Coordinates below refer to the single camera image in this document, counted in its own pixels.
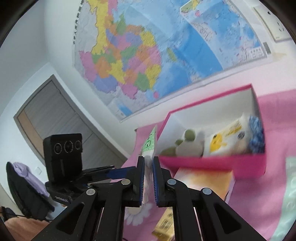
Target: map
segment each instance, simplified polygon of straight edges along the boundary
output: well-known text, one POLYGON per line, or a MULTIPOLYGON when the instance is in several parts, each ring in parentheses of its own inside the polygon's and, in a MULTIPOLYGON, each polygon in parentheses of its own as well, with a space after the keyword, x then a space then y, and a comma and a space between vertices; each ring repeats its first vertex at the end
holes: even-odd
POLYGON ((73 44, 74 67, 119 120, 266 57, 229 0, 82 0, 73 44))

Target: silver bolt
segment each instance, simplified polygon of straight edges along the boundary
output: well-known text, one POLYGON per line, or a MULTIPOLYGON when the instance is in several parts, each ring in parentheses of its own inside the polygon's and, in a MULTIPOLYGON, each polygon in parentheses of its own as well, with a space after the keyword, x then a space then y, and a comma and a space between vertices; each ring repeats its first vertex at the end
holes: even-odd
POLYGON ((122 185, 128 185, 128 184, 130 184, 131 183, 131 181, 129 180, 129 179, 123 179, 122 181, 121 181, 121 184, 122 185))
POLYGON ((176 183, 177 183, 177 181, 175 179, 168 180, 168 184, 170 184, 170 185, 175 185, 176 183))
POLYGON ((92 188, 86 191, 86 194, 89 196, 94 195, 95 193, 96 193, 96 190, 94 190, 92 188))
POLYGON ((202 192, 203 192, 204 194, 206 194, 206 195, 210 195, 210 194, 212 193, 212 190, 209 189, 209 188, 204 188, 204 189, 202 190, 202 192))

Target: camera lens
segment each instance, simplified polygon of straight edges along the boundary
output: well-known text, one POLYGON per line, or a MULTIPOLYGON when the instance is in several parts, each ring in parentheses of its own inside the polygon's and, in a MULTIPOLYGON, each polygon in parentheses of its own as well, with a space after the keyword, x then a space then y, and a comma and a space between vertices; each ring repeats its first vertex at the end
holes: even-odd
POLYGON ((65 152, 70 153, 73 151, 73 143, 71 141, 66 141, 64 144, 65 152))
POLYGON ((80 150, 81 149, 81 142, 80 141, 76 141, 75 142, 75 148, 76 148, 76 150, 80 150))
POLYGON ((62 152, 62 145, 59 144, 59 143, 55 144, 55 146, 54 146, 54 152, 56 154, 60 154, 62 152))

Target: black camera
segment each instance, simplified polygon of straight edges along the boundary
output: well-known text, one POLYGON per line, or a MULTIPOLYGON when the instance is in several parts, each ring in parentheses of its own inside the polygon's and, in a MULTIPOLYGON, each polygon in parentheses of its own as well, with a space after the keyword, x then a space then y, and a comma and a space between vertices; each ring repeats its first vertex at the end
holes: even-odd
POLYGON ((82 134, 52 135, 43 140, 49 181, 71 180, 82 171, 82 134))

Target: yellow cartoon duck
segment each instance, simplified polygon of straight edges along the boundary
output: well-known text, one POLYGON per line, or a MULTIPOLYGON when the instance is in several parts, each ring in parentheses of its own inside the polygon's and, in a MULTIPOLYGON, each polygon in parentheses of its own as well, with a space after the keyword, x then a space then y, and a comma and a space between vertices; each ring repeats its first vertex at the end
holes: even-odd
POLYGON ((218 133, 213 136, 213 139, 210 144, 210 152, 219 150, 221 146, 226 146, 227 143, 223 142, 222 134, 218 133))

